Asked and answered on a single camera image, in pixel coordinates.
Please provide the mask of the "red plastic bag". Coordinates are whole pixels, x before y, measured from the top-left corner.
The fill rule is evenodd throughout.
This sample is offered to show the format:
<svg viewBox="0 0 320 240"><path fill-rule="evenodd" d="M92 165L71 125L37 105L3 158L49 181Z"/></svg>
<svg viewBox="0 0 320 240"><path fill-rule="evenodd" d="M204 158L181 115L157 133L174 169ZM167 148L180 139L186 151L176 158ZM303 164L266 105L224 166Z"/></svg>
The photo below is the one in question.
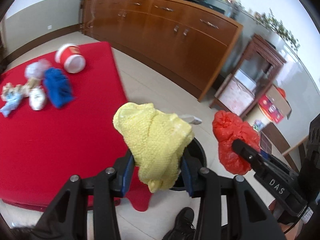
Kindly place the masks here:
<svg viewBox="0 0 320 240"><path fill-rule="evenodd" d="M213 134L218 141L219 161L232 173L244 175L251 170L251 165L232 149L232 143L240 139L247 145L260 151L260 135L248 122L232 112L217 111L212 122Z"/></svg>

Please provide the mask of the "long wooden sideboard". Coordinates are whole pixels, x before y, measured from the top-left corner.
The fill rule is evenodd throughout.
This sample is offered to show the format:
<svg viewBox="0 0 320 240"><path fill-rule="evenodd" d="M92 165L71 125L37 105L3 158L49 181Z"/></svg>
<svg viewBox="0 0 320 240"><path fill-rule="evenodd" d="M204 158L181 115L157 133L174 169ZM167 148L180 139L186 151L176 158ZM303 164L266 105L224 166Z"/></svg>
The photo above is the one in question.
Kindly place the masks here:
<svg viewBox="0 0 320 240"><path fill-rule="evenodd" d="M146 64L202 100L243 26L184 0L83 0L82 32Z"/></svg>

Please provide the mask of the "red tablecloth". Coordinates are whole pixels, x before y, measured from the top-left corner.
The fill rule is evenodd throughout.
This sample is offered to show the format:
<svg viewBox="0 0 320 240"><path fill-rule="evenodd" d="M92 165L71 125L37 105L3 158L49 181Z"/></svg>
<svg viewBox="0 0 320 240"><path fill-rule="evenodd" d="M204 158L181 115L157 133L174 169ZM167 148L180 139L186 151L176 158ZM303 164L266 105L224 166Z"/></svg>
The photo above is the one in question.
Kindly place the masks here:
<svg viewBox="0 0 320 240"><path fill-rule="evenodd" d="M27 99L1 117L1 200L43 210L77 174L96 176L127 152L112 120L127 102L107 42L83 44L84 70L67 74L73 100L34 111Z"/></svg>

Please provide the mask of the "green vine plant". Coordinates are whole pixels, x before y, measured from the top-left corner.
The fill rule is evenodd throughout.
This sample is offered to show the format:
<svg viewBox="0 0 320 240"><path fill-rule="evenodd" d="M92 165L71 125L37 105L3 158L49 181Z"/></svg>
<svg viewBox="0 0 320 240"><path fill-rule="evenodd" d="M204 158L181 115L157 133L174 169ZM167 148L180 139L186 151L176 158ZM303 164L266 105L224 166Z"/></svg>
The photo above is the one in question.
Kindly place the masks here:
<svg viewBox="0 0 320 240"><path fill-rule="evenodd" d="M299 40L294 37L290 30L284 27L282 20L277 20L275 18L271 8L269 9L268 14L264 12L255 18L259 24L279 35L286 43L289 43L290 47L295 51L295 53L298 52L300 48Z"/></svg>

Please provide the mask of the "light blue face mask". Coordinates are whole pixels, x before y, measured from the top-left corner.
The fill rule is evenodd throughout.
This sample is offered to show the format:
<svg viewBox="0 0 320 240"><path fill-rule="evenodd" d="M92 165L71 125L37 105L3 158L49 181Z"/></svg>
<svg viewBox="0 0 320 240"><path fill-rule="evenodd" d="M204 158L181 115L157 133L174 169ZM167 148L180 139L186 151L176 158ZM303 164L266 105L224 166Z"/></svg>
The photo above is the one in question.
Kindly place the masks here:
<svg viewBox="0 0 320 240"><path fill-rule="evenodd" d="M7 118L8 115L19 106L22 99L23 94L20 92L9 93L6 97L5 105L1 108L1 113L3 116Z"/></svg>

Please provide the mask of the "blue towel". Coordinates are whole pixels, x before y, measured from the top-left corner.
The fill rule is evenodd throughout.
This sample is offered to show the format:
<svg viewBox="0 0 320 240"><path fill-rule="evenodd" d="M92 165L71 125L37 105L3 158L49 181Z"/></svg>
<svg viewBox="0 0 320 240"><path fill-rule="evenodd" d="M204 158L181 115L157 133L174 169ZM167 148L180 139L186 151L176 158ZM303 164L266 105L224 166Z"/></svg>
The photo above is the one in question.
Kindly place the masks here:
<svg viewBox="0 0 320 240"><path fill-rule="evenodd" d="M48 68L44 72L43 85L50 102L56 108L61 108L74 99L70 81L60 69Z"/></svg>

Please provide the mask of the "black shoe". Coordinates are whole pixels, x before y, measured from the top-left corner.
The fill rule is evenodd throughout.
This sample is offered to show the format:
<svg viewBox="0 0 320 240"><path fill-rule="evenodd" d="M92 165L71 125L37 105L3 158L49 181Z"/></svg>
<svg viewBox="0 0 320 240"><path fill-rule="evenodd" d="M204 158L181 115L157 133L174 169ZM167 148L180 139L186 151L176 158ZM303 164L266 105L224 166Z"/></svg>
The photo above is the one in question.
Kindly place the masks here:
<svg viewBox="0 0 320 240"><path fill-rule="evenodd" d="M193 226L194 211L190 207L184 207L176 216L173 229L169 230L163 240L189 240L194 238Z"/></svg>

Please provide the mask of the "cardboard box red print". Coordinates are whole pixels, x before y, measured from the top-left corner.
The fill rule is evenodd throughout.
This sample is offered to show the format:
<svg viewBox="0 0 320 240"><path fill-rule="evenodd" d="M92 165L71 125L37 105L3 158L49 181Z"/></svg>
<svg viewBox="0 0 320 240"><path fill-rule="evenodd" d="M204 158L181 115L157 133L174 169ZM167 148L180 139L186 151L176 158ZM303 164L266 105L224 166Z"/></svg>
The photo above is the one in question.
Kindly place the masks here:
<svg viewBox="0 0 320 240"><path fill-rule="evenodd" d="M286 99L285 90L275 85L272 85L259 99L258 105L266 117L276 124L284 118L289 119L292 113L292 108Z"/></svg>

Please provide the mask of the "white crumpled plastic bag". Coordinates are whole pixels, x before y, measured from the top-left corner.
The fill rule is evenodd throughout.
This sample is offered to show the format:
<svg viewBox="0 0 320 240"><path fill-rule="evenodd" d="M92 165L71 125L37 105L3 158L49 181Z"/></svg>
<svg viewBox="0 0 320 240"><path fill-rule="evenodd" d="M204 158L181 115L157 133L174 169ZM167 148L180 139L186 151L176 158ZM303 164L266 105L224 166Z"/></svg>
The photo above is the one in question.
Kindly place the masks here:
<svg viewBox="0 0 320 240"><path fill-rule="evenodd" d="M42 87L35 87L29 93L29 106L34 111L40 111L45 107L47 97Z"/></svg>

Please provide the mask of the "black trash bin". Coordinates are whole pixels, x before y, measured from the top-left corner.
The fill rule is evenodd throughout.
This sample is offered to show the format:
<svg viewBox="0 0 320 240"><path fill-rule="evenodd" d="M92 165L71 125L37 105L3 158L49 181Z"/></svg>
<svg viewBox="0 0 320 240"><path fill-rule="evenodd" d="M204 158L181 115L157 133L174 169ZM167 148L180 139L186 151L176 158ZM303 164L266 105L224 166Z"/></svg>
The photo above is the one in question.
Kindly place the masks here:
<svg viewBox="0 0 320 240"><path fill-rule="evenodd" d="M180 161L180 174L170 189L173 191L187 191L189 196L194 197L195 193L202 187L198 178L198 170L206 166L205 151L200 142L194 138L183 151Z"/></svg>

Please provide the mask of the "clear crumpled plastic bag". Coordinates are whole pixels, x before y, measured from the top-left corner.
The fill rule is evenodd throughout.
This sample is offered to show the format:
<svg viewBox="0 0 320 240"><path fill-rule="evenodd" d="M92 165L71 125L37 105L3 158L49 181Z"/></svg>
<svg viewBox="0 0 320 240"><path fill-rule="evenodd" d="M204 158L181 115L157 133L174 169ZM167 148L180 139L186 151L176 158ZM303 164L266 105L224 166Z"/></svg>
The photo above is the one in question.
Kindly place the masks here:
<svg viewBox="0 0 320 240"><path fill-rule="evenodd" d="M52 64L48 60L40 59L39 61L26 66L24 76L26 79L35 78L42 80L44 77L44 72L51 66Z"/></svg>

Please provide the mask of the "red paper cup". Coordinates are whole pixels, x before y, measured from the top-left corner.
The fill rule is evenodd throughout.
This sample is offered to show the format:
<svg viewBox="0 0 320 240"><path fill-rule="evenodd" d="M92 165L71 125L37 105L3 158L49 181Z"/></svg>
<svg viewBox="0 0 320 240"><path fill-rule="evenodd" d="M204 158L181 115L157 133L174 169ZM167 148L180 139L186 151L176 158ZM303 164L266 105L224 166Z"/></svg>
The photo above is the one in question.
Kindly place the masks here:
<svg viewBox="0 0 320 240"><path fill-rule="evenodd" d="M73 43L62 45L55 53L54 60L61 64L65 71L71 74L82 71L86 66L86 60L79 46Z"/></svg>

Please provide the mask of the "beige crumpled paper bag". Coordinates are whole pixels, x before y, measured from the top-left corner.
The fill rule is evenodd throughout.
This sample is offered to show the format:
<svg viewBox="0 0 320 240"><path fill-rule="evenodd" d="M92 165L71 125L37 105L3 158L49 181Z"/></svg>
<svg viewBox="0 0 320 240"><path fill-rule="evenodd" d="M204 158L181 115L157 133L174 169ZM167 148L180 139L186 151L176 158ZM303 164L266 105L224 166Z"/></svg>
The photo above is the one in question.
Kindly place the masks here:
<svg viewBox="0 0 320 240"><path fill-rule="evenodd" d="M24 85L13 86L11 83L7 83L2 88L1 99L6 102L16 94L20 94L22 98L26 98L29 96L30 91L33 88L39 87L40 84L41 80L34 77L29 78Z"/></svg>

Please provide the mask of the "yellow towel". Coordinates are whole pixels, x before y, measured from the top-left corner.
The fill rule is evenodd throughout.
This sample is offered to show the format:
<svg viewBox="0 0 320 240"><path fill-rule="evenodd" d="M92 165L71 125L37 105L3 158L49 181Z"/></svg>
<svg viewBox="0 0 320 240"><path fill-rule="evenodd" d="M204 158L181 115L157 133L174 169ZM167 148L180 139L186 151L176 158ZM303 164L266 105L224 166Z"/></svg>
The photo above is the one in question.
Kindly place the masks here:
<svg viewBox="0 0 320 240"><path fill-rule="evenodd" d="M178 117L155 109L153 103L128 102L113 117L114 128L131 151L138 177L151 193L174 186L180 174L184 149L192 142L192 126Z"/></svg>

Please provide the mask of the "dark wooden stand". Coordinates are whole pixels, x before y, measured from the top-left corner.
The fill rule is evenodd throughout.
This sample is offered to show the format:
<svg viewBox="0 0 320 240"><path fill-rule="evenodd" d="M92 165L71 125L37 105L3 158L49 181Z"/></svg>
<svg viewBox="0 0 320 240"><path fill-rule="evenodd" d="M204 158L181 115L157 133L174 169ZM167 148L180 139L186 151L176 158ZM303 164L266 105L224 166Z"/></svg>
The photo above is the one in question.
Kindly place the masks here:
<svg viewBox="0 0 320 240"><path fill-rule="evenodd" d="M217 106L244 118L273 85L286 60L262 36L254 34L232 72L217 90Z"/></svg>

